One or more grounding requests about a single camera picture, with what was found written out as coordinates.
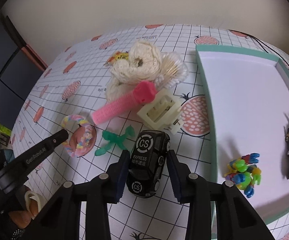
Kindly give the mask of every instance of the cs logo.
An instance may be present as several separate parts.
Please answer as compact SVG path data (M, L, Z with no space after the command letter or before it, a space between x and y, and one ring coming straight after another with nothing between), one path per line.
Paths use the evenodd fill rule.
M154 144L154 140L151 135L149 134L143 134L140 136L135 143L136 149L140 153L146 153L149 151Z
M132 183L131 187L135 193L139 193L142 191L142 185L138 181L135 181L134 183Z

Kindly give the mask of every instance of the pink toy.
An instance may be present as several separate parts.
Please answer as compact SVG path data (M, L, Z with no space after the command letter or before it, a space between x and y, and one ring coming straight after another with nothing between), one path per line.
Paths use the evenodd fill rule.
M92 120L96 125L104 123L137 105L152 102L156 94L155 84L149 81L141 81L134 90L93 112Z

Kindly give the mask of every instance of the crocheted white toy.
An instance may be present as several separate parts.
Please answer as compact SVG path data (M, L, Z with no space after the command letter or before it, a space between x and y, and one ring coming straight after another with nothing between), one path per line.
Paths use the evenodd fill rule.
M129 51L129 59L117 60L107 85L107 101L132 91L142 80L154 81L160 73L162 57L159 49L148 41L137 41Z

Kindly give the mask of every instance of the pink fruit print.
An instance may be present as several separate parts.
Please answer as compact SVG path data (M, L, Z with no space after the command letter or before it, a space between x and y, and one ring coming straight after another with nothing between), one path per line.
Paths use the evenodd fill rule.
M91 41L96 41L98 38L100 38L102 35L99 35L99 36L94 36Z
M14 143L14 140L15 140L15 134L13 135L12 139L11 139L11 144L13 145Z
M45 73L45 75L44 75L43 77L48 76L48 75L50 74L51 70L52 70L52 68L50 68L50 69Z
M158 28L160 26L162 26L163 24L152 24L152 25L146 25L145 27L147 29L155 29L155 28Z
M99 49L107 49L109 46L115 44L118 41L118 39L111 39L105 43L102 43L99 47Z
M214 44L214 45L218 45L219 41L214 38L214 37L210 37L210 36L200 36L195 39L194 41L195 44Z
M35 114L35 116L34 116L34 118L33 118L33 121L34 122L38 122L39 121L39 119L40 119L40 117L42 116L42 114L43 114L43 110L44 110L44 107L39 107L39 109L38 109L38 111L36 112L36 114Z
M68 61L68 60L71 59L71 58L74 56L74 54L76 54L76 53L77 53L77 51L71 52L71 53L69 54L69 56L68 56L64 61Z
M48 89L49 85L46 85L43 90L40 92L40 96L39 97L42 97L43 94L46 92L46 90Z
M27 104L26 104L25 107L24 107L24 110L27 110L27 108L29 107L30 103L31 103L31 100L29 100L29 101L27 102Z
M70 85L68 85L65 88L64 92L62 93L62 99L67 101L69 97L74 95L74 93L78 90L79 87L80 87L80 81L75 81L71 83Z
M289 240L289 233L287 233L281 240Z
M24 128L22 129L22 131L21 131L19 142L21 142L21 141L23 140L25 131L26 131L26 129L25 129L25 127L24 127Z
M198 95L189 98L188 95L189 93L182 96L186 101L181 107L181 116L184 122L181 129L191 136L204 136L210 132L206 97Z
M64 69L63 73L68 73L70 69L72 69L74 67L74 65L76 65L76 61L70 63L69 65L67 65L67 67Z
M35 170L39 171L42 169L42 167L43 167L43 163L40 163L37 167L35 167Z
M229 30L232 34L234 35L237 35L239 37L244 37L244 38L247 38L248 35L244 34L244 33L241 33L241 32L237 32L237 31L233 31L233 30Z

